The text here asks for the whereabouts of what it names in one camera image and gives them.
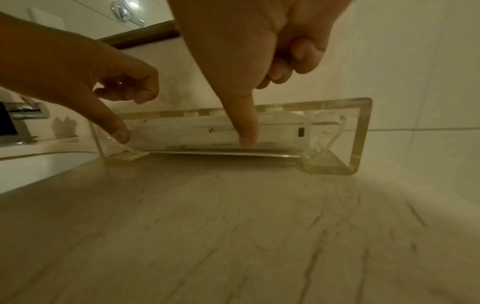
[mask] hand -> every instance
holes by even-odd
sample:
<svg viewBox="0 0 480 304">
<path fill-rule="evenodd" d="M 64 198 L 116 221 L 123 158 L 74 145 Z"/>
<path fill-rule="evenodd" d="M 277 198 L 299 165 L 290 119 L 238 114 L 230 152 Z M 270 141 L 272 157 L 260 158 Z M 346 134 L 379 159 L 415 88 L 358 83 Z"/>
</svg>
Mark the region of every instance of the hand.
<svg viewBox="0 0 480 304">
<path fill-rule="evenodd" d="M 193 57 L 240 135 L 252 148 L 255 88 L 317 67 L 332 26 L 351 0 L 170 0 Z"/>
<path fill-rule="evenodd" d="M 120 143 L 123 121 L 100 98 L 141 104 L 157 97 L 157 70 L 104 43 L 0 14 L 0 86 L 70 108 Z M 97 83 L 103 88 L 93 91 Z"/>
</svg>

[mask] person's right hand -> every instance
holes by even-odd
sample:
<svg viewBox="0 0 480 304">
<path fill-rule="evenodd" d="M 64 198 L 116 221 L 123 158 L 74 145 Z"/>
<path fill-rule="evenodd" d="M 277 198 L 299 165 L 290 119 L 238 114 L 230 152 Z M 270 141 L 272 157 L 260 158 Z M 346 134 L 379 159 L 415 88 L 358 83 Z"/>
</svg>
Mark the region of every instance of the person's right hand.
<svg viewBox="0 0 480 304">
<path fill-rule="evenodd" d="M 258 123 L 252 92 L 292 71 L 317 67 L 351 0 L 169 0 L 193 57 L 252 148 Z"/>
</svg>

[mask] person's left hand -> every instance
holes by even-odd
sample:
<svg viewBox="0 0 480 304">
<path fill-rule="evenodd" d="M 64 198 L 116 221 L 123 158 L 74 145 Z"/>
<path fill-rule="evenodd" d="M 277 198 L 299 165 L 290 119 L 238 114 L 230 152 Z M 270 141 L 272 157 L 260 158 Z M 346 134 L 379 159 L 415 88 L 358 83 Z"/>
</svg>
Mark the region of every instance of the person's left hand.
<svg viewBox="0 0 480 304">
<path fill-rule="evenodd" d="M 122 144 L 129 131 L 99 98 L 141 104 L 159 93 L 156 68 L 104 43 L 1 14 L 0 29 L 8 41 L 0 50 L 0 86 L 70 108 Z M 97 83 L 103 88 L 94 91 Z"/>
</svg>

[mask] chrome fixture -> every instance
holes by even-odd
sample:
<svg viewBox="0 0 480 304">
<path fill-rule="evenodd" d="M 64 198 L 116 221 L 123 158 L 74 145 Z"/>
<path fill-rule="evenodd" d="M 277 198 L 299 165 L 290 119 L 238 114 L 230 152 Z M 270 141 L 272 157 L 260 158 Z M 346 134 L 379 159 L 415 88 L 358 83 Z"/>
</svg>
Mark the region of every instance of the chrome fixture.
<svg viewBox="0 0 480 304">
<path fill-rule="evenodd" d="M 137 17 L 137 14 L 142 11 L 139 0 L 114 1 L 110 9 L 115 18 L 122 23 L 131 22 L 141 28 L 145 26 L 145 21 Z"/>
<path fill-rule="evenodd" d="M 0 99 L 0 111 L 6 121 L 2 122 L 8 130 L 6 134 L 0 136 L 0 146 L 10 144 L 30 144 L 36 140 L 30 134 L 30 131 L 24 120 L 29 119 L 48 119 L 50 112 L 45 104 L 36 103 L 33 99 L 21 96 L 24 103 L 2 102 Z"/>
</svg>

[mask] white sink basin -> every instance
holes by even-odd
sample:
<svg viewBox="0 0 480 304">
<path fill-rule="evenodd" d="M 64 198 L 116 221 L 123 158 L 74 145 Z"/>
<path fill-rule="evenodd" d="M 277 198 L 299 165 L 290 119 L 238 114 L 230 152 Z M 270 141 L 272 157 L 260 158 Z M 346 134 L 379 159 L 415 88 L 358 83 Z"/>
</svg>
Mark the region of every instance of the white sink basin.
<svg viewBox="0 0 480 304">
<path fill-rule="evenodd" d="M 0 193 L 59 174 L 97 157 L 96 153 L 68 152 L 0 159 Z"/>
</svg>

